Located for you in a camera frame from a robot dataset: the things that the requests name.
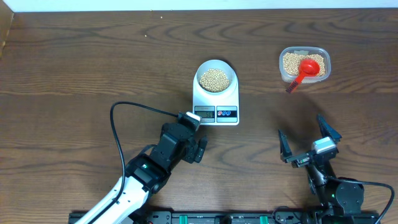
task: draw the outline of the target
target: wood grain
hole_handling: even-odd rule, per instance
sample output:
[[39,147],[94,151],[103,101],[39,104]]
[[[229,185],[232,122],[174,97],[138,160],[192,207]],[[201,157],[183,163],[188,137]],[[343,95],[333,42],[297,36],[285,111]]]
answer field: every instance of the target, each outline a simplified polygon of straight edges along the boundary
[[[109,125],[113,102],[171,112],[192,108],[205,60],[239,77],[241,123],[203,127],[200,164],[181,162],[151,205],[174,210],[273,210],[316,205],[304,169],[279,160],[277,129],[295,152],[320,137],[322,113],[343,139],[338,176],[398,189],[398,9],[20,13],[0,61],[0,222],[66,223],[121,175]],[[322,47],[332,74],[293,95],[278,57]],[[155,144],[172,118],[121,106],[115,122],[126,159]],[[389,192],[366,187],[365,210]],[[395,223],[393,205],[383,223]]]

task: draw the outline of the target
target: beans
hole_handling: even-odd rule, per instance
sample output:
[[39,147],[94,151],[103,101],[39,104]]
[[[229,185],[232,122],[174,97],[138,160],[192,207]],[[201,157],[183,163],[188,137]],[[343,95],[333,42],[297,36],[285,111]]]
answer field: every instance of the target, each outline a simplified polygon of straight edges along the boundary
[[213,93],[224,91],[229,86],[229,80],[225,72],[217,68],[211,68],[204,72],[199,83],[205,90]]
[[314,59],[319,64],[320,71],[317,76],[325,75],[325,63],[323,62],[323,57],[318,54],[313,55],[300,55],[295,53],[286,53],[284,55],[284,69],[289,75],[299,75],[300,62],[303,59]]

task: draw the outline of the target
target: green strip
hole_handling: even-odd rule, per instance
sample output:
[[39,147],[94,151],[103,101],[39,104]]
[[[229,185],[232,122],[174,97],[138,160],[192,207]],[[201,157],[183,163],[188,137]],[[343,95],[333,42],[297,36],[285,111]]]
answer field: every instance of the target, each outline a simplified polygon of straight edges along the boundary
[[268,224],[268,217],[267,216],[260,216],[260,224]]
[[180,224],[188,224],[188,215],[180,215]]

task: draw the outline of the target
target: white digital scale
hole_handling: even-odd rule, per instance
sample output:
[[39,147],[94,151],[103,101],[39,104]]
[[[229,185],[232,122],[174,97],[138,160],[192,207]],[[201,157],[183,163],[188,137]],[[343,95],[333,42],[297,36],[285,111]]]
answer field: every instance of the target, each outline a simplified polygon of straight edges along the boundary
[[[224,91],[212,93],[199,84],[201,76],[211,68],[220,69],[227,75],[229,86]],[[239,124],[238,78],[227,63],[209,60],[200,65],[193,78],[193,113],[201,117],[201,125]]]

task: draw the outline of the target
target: container of beans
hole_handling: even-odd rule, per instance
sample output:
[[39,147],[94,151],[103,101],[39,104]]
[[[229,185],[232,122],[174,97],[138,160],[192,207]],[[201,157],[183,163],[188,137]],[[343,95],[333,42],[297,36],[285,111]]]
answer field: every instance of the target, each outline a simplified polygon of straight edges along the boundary
[[238,79],[227,63],[221,60],[209,60],[198,68],[196,81],[205,93],[220,95],[233,91]]
[[288,47],[279,56],[279,70],[285,82],[292,82],[299,75],[300,62],[310,58],[318,62],[320,72],[314,77],[305,77],[302,83],[316,83],[327,79],[331,72],[330,56],[319,47]]

